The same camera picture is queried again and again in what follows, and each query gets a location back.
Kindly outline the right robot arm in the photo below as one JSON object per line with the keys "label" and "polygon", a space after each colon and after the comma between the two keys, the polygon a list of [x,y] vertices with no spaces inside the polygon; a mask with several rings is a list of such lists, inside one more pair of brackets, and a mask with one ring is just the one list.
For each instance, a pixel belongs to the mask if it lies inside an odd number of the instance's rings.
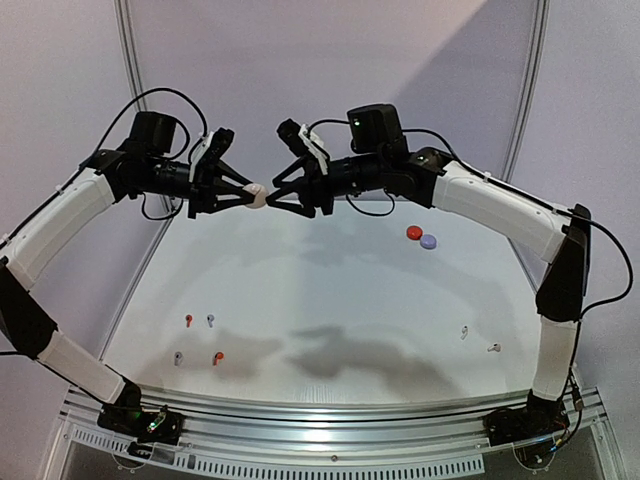
{"label": "right robot arm", "polygon": [[554,206],[462,161],[448,143],[411,150],[410,129],[391,104],[348,111],[352,156],[330,158],[312,127],[292,119],[277,128],[296,160],[272,183],[267,203],[312,218],[330,215],[338,197],[383,190],[425,208],[457,214],[519,243],[545,262],[536,293],[541,320],[533,400],[517,415],[517,427],[537,436],[552,424],[569,381],[590,261],[590,213],[580,205]]}

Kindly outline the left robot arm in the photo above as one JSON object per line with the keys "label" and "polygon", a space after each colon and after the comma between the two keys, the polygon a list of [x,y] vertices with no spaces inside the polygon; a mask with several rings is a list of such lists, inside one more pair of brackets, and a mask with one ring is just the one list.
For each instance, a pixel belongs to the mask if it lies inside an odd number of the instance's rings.
{"label": "left robot arm", "polygon": [[183,199],[187,214],[235,206],[260,208],[267,190],[238,174],[221,157],[234,133],[207,133],[189,164],[170,159],[177,119],[136,114],[116,150],[99,150],[68,186],[1,248],[1,331],[14,349],[110,405],[111,419],[128,434],[148,426],[148,412],[131,397],[127,380],[64,335],[30,291],[56,254],[92,219],[126,197],[159,194]]}

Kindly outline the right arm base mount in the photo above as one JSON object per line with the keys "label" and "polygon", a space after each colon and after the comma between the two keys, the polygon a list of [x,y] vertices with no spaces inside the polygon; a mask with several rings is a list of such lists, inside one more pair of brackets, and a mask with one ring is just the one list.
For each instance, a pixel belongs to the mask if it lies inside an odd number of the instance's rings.
{"label": "right arm base mount", "polygon": [[491,446],[543,437],[570,425],[565,409],[557,405],[500,408],[484,416],[482,422]]}

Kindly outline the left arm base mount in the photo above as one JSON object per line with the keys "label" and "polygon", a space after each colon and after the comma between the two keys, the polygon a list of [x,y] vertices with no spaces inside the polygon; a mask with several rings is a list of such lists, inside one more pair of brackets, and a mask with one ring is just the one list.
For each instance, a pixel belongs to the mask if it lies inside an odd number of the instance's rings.
{"label": "left arm base mount", "polygon": [[104,405],[97,425],[130,437],[138,443],[177,445],[183,432],[186,416],[172,411],[167,405],[157,410],[141,406]]}

